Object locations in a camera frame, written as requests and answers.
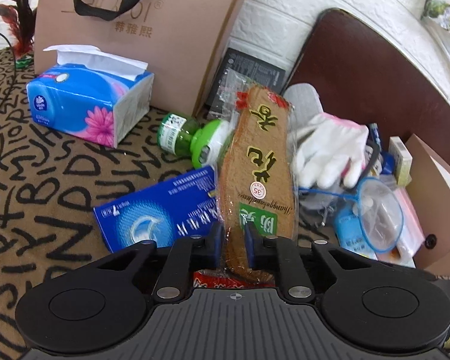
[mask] black box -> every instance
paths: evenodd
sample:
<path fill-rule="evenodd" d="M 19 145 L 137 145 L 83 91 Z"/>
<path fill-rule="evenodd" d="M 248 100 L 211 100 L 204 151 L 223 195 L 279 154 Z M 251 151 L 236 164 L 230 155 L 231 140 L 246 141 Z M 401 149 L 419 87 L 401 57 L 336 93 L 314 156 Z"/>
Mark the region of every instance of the black box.
<path fill-rule="evenodd" d="M 285 81 L 285 70 L 244 52 L 228 48 L 205 102 L 210 107 L 211 116 L 219 115 L 222 111 L 222 101 L 215 97 L 227 69 L 241 73 L 276 93 L 281 92 Z"/>

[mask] paper shopping bag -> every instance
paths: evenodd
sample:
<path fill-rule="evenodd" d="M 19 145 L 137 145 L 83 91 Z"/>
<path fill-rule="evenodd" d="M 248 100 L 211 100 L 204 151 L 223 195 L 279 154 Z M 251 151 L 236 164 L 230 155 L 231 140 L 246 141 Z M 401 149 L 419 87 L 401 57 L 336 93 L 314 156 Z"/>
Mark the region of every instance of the paper shopping bag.
<path fill-rule="evenodd" d="M 56 44 L 90 44 L 149 64 L 151 105 L 194 114 L 211 86 L 243 0 L 39 0 L 35 72 Z"/>

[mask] white glove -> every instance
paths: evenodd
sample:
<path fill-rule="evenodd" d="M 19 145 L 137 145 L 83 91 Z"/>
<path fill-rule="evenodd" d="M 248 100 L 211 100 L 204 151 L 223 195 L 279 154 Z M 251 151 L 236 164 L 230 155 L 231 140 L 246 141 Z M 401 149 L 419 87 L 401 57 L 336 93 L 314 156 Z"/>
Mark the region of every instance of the white glove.
<path fill-rule="evenodd" d="M 322 112 L 299 128 L 296 135 L 299 144 L 302 143 L 293 161 L 293 171 L 301 188 L 317 183 L 328 189 L 344 171 L 345 187 L 356 185 L 365 164 L 367 126 Z"/>
<path fill-rule="evenodd" d="M 315 115 L 323 112 L 320 97 L 310 84 L 292 85 L 287 88 L 283 97 L 295 108 L 294 115 L 289 121 L 291 131 L 305 127 Z"/>

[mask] black cable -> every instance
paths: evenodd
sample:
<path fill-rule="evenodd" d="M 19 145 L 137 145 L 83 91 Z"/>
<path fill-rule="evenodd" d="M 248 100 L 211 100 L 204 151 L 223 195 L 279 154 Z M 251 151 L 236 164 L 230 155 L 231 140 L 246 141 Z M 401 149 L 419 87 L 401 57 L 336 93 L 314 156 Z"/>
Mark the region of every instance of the black cable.
<path fill-rule="evenodd" d="M 346 190 L 351 195 L 356 194 L 356 189 L 358 188 L 360 181 L 362 181 L 365 177 L 368 177 L 368 174 L 371 172 L 380 156 L 380 146 L 374 140 L 369 139 L 367 141 L 367 145 L 372 148 L 372 155 L 367 163 L 367 166 L 365 167 L 365 169 L 363 169 L 362 173 L 360 174 L 360 177 L 358 178 L 358 181 L 356 182 L 355 186 L 353 188 Z"/>
<path fill-rule="evenodd" d="M 11 51 L 12 56 L 13 56 L 13 79 L 12 79 L 12 81 L 11 81 L 11 83 L 10 83 L 10 87 L 9 87 L 9 89 L 8 89 L 8 93 L 5 94 L 5 91 L 3 91 L 5 97 L 4 97 L 4 99 L 2 100 L 2 102 L 0 103 L 0 107 L 1 107 L 1 106 L 3 105 L 3 103 L 5 103 L 5 102 L 8 100 L 8 97 L 9 97 L 9 96 L 11 95 L 11 93 L 12 93 L 13 85 L 15 85 L 15 82 L 17 81 L 17 59 L 15 58 L 15 54 L 14 54 L 14 52 L 13 52 L 13 47 L 12 47 L 10 41 L 9 41 L 9 40 L 7 39 L 7 37 L 6 37 L 4 34 L 2 34 L 1 32 L 0 32 L 0 36 L 1 36 L 3 39 L 5 39 L 5 41 L 8 43 L 8 46 L 10 47 L 10 51 Z"/>

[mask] white brick wall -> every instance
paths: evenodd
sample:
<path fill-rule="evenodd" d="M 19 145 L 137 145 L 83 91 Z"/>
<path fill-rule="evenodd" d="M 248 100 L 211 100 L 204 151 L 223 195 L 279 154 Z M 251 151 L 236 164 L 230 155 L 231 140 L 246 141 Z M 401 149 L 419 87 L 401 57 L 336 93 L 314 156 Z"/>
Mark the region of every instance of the white brick wall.
<path fill-rule="evenodd" d="M 450 68 L 419 21 L 424 1 L 246 0 L 230 46 L 289 72 L 318 14 L 327 8 L 344 8 L 400 49 L 450 103 Z M 37 2 L 31 0 L 31 6 Z M 0 31 L 6 31 L 2 23 Z"/>

